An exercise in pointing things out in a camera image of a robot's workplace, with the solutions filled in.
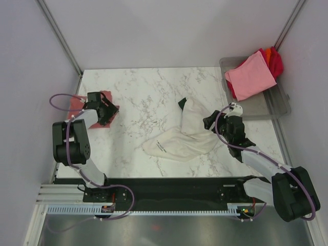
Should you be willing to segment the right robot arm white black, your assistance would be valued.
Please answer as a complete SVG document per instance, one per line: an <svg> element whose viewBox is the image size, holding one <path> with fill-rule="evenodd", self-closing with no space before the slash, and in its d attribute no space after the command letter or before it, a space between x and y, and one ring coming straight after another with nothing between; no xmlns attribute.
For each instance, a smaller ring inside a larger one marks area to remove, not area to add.
<svg viewBox="0 0 328 246"><path fill-rule="evenodd" d="M248 178L235 188L235 197L242 202L254 197L271 204L286 222L297 218L314 220L320 210L320 201L308 171L303 167L280 164L261 151L246 137L241 107L229 109L229 113L215 111L204 118L204 128L218 136L233 158L252 167L266 179Z"/></svg>

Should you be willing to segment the aluminium extrusion rail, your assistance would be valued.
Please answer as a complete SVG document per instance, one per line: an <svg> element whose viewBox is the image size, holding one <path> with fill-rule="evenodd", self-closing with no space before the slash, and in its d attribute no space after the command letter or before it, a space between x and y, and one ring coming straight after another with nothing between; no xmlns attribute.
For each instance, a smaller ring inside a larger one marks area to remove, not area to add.
<svg viewBox="0 0 328 246"><path fill-rule="evenodd" d="M76 184L43 184L40 187L37 204L80 204L84 192Z"/></svg>

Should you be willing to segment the clear grey plastic bin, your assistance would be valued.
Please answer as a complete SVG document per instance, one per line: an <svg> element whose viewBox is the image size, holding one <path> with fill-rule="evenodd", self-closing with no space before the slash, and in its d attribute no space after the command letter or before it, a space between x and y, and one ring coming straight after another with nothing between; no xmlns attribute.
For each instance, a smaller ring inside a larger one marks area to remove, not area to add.
<svg viewBox="0 0 328 246"><path fill-rule="evenodd" d="M237 100L233 98L232 92L228 88L225 73L236 68L244 60L246 60L245 56L224 57L219 60L222 76L221 84L228 103L235 103ZM285 93L280 80L277 80L277 85L240 101L238 104L243 108L242 117L244 120L278 119L291 113L289 97Z"/></svg>

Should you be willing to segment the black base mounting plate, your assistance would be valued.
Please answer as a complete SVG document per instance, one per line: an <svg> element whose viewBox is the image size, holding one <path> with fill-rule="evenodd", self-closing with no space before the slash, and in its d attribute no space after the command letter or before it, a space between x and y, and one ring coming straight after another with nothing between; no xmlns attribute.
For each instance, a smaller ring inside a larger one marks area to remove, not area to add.
<svg viewBox="0 0 328 246"><path fill-rule="evenodd" d="M262 203L243 190L246 177L215 178L108 178L116 188L115 205L120 210L193 210L225 209L228 203ZM82 191L81 178L59 178L57 185L77 185Z"/></svg>

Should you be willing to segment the aluminium frame post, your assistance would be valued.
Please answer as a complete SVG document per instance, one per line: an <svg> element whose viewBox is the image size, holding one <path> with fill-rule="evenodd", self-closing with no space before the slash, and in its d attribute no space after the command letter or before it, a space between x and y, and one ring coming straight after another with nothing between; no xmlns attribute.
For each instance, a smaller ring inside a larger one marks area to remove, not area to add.
<svg viewBox="0 0 328 246"><path fill-rule="evenodd" d="M63 49L65 55L67 56L70 64L76 71L77 75L79 77L82 77L83 71L82 71L80 65L78 64L76 58L74 57L65 37L64 37L63 33L61 32L59 25L57 24L57 21L55 20L53 14L51 13L51 10L49 9L46 1L36 0L35 2L37 3L38 7L40 8L41 12L43 13L48 25L52 29L56 39L58 40L61 48Z"/></svg>
<svg viewBox="0 0 328 246"><path fill-rule="evenodd" d="M274 48L276 51L279 51L282 47L283 42L285 41L286 37L288 36L289 32L291 31L293 25L295 24L298 16L302 12L303 8L305 7L308 0L298 0L295 7L293 8L291 14L289 15L284 27L282 28L275 44Z"/></svg>

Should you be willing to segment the pink t-shirt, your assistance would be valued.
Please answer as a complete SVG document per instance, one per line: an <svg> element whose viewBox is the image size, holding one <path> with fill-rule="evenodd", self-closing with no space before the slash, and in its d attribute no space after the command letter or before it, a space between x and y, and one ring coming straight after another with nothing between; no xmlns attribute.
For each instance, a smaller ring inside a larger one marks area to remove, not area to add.
<svg viewBox="0 0 328 246"><path fill-rule="evenodd" d="M249 56L240 66L225 72L237 101L246 100L276 85L263 49Z"/></svg>

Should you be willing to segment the white and green t-shirt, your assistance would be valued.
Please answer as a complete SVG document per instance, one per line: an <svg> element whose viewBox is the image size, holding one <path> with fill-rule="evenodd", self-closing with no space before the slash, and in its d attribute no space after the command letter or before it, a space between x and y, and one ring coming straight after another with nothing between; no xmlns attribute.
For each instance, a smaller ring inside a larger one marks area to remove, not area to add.
<svg viewBox="0 0 328 246"><path fill-rule="evenodd" d="M218 137L204 126L210 112L197 100L186 99L181 125L147 140L142 147L150 156L186 162L213 150Z"/></svg>

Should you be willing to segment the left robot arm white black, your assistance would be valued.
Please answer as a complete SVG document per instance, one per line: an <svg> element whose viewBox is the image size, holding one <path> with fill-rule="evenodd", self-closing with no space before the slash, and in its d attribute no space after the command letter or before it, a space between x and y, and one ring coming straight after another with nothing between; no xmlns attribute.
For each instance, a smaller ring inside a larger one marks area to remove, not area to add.
<svg viewBox="0 0 328 246"><path fill-rule="evenodd" d="M53 157L82 178L84 202L115 202L116 188L111 188L106 174L91 159L89 129L108 128L119 111L110 91L71 95L69 115L52 125Z"/></svg>

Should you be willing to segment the orange t-shirt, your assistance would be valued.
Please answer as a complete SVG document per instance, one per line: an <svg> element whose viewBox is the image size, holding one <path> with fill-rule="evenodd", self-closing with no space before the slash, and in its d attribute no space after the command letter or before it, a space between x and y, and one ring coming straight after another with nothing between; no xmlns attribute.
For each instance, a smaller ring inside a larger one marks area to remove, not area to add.
<svg viewBox="0 0 328 246"><path fill-rule="evenodd" d="M267 48L265 50L265 55L266 55L266 60L267 60L268 63L270 62L271 54L272 54L271 53L271 48Z"/></svg>

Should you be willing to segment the right aluminium frame post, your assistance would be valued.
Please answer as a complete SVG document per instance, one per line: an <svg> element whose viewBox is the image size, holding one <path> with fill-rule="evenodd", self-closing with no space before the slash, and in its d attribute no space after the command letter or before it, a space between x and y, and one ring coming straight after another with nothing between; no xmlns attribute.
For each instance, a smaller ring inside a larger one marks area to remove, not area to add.
<svg viewBox="0 0 328 246"><path fill-rule="evenodd" d="M295 24L298 16L302 12L303 8L305 7L308 0L298 0L295 7L293 8L291 14L289 15L284 27L282 28L275 44L274 48L276 51L279 51L282 47L283 42L285 41L286 37L288 36L289 32L291 31L293 25Z"/></svg>

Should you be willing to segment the left aluminium frame post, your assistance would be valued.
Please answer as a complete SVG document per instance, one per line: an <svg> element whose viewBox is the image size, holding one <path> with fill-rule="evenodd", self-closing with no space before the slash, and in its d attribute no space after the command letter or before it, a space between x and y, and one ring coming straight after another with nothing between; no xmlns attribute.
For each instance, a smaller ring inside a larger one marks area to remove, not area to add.
<svg viewBox="0 0 328 246"><path fill-rule="evenodd" d="M51 13L51 10L49 9L46 1L36 0L35 2L37 3L38 7L40 8L41 12L43 13L48 25L52 29L56 39L58 40L61 48L63 49L65 55L67 56L70 64L76 71L77 75L79 77L82 77L83 71L82 71L80 65L78 64L76 58L74 57L65 37L64 37L63 33L61 32L59 25L57 24L57 21L55 20L53 14Z"/></svg>

